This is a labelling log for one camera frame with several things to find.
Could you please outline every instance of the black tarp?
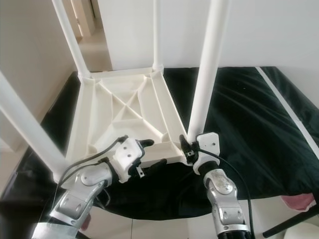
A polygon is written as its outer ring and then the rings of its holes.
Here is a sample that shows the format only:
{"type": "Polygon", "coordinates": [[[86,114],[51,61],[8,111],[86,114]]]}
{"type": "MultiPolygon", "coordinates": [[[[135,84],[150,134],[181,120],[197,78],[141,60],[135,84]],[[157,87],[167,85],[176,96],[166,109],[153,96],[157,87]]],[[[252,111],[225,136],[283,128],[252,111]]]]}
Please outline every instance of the black tarp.
{"type": "MultiPolygon", "coordinates": [[[[318,143],[319,110],[277,68],[263,69],[318,143]]],[[[197,68],[164,71],[186,129],[197,73],[197,68]]],[[[73,74],[42,122],[62,152],[67,147],[78,90],[73,74]]],[[[242,174],[252,198],[318,191],[318,159],[254,67],[218,70],[205,126],[205,132],[209,131],[219,134],[221,156],[242,174]]],[[[227,165],[221,167],[236,183],[239,199],[245,199],[237,175],[227,165]]],[[[36,221],[54,189],[49,171],[28,149],[0,200],[0,225],[3,219],[6,225],[21,220],[21,215],[29,223],[36,221]]],[[[130,218],[167,220],[210,212],[202,179],[180,163],[167,165],[150,177],[114,184],[108,191],[107,210],[130,218]]]]}

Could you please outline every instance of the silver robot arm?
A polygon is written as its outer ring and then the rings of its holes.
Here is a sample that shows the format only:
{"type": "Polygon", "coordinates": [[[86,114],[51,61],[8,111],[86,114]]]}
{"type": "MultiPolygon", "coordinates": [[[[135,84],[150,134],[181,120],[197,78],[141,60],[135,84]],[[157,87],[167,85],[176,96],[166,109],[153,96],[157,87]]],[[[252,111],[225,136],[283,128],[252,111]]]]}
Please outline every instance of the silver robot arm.
{"type": "Polygon", "coordinates": [[[51,210],[50,221],[38,223],[32,239],[74,239],[103,188],[109,187],[115,180],[127,182],[134,170],[141,178],[144,177],[139,165],[145,153],[144,147],[153,143],[152,140],[138,141],[126,137],[112,159],[79,170],[72,186],[51,210]]]}
{"type": "Polygon", "coordinates": [[[220,161],[217,157],[199,151],[203,150],[219,156],[218,134],[198,135],[196,142],[192,145],[188,144],[181,135],[180,142],[187,162],[193,165],[196,174],[203,177],[218,238],[252,238],[237,200],[236,185],[227,177],[223,169],[218,168],[220,161]]]}

